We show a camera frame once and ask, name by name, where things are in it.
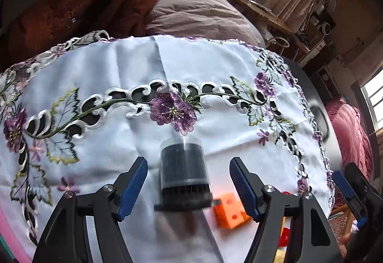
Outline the orange cheese block toy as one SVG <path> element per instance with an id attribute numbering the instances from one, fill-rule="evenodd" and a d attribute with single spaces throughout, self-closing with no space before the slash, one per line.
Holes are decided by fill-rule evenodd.
<path id="1" fill-rule="evenodd" d="M 214 214 L 218 226 L 232 230 L 252 219 L 234 193 L 224 193 L 216 200 L 218 203 L 214 206 Z"/>

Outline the black cylinder clear cap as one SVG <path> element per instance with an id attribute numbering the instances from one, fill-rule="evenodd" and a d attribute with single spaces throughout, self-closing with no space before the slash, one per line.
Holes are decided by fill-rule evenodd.
<path id="1" fill-rule="evenodd" d="M 213 203 L 202 142 L 174 137 L 160 146 L 160 203 L 155 211 L 190 212 Z"/>

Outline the yellow egg-shaped toy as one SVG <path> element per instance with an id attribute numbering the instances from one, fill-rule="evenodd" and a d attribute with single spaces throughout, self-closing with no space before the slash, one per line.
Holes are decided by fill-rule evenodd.
<path id="1" fill-rule="evenodd" d="M 284 263 L 286 252 L 281 249 L 277 249 L 273 263 Z"/>

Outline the red puzzle piece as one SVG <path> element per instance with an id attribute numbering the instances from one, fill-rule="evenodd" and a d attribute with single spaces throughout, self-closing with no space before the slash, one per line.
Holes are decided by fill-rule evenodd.
<path id="1" fill-rule="evenodd" d="M 287 247 L 289 244 L 291 218 L 291 216 L 285 216 L 282 219 L 281 232 L 278 241 L 279 248 Z"/>

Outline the pink bedding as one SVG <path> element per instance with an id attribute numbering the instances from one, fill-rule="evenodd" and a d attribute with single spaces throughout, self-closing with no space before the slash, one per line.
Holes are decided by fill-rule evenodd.
<path id="1" fill-rule="evenodd" d="M 354 163 L 369 180 L 373 172 L 371 142 L 362 127 L 359 109 L 338 96 L 325 106 L 341 151 L 342 168 Z"/>

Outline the white floral embroidered tablecloth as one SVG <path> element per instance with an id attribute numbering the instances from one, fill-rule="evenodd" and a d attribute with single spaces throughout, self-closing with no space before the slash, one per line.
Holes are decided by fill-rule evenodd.
<path id="1" fill-rule="evenodd" d="M 229 232 L 213 210 L 154 210 L 161 144 L 200 140 L 211 191 L 233 192 L 240 157 L 282 192 L 334 205 L 319 125 L 279 55 L 238 40 L 99 31 L 58 44 L 1 73 L 1 238 L 33 259 L 66 192 L 88 194 L 142 156 L 148 175 L 121 232 L 134 262 L 242 262 L 253 222 Z"/>

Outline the wooden cabinet with appliances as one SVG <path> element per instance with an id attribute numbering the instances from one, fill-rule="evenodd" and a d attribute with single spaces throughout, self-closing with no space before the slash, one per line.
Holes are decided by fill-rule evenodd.
<path id="1" fill-rule="evenodd" d="M 336 26 L 331 12 L 335 12 L 338 0 L 313 0 L 308 13 L 295 34 L 304 46 L 303 56 L 297 60 L 300 67 L 307 65 L 327 45 L 325 38 Z"/>

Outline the wooden side desk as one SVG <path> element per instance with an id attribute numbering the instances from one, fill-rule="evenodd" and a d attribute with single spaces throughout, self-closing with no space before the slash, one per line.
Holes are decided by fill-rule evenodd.
<path id="1" fill-rule="evenodd" d="M 292 41 L 298 46 L 298 48 L 303 51 L 303 53 L 308 54 L 310 49 L 303 44 L 295 33 L 290 29 L 284 22 L 274 16 L 272 13 L 265 11 L 264 9 L 256 6 L 249 0 L 229 0 L 233 2 L 233 5 L 238 5 L 238 10 L 242 9 L 244 13 L 249 16 L 251 22 L 264 22 L 267 26 L 270 26 L 273 29 L 284 33 L 292 39 Z"/>

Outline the mauve pillow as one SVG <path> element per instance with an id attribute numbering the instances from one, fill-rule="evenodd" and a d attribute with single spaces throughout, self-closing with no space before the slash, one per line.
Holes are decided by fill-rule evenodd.
<path id="1" fill-rule="evenodd" d="M 254 46 L 265 46 L 258 29 L 227 0 L 158 0 L 146 26 L 146 35 L 157 34 L 237 39 Z"/>

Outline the rust orange quilted jacket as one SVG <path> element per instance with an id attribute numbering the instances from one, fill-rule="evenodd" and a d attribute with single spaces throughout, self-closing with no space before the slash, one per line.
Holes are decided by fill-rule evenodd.
<path id="1" fill-rule="evenodd" d="M 1 35 L 1 70 L 91 31 L 115 38 L 145 36 L 158 0 L 39 0 Z"/>

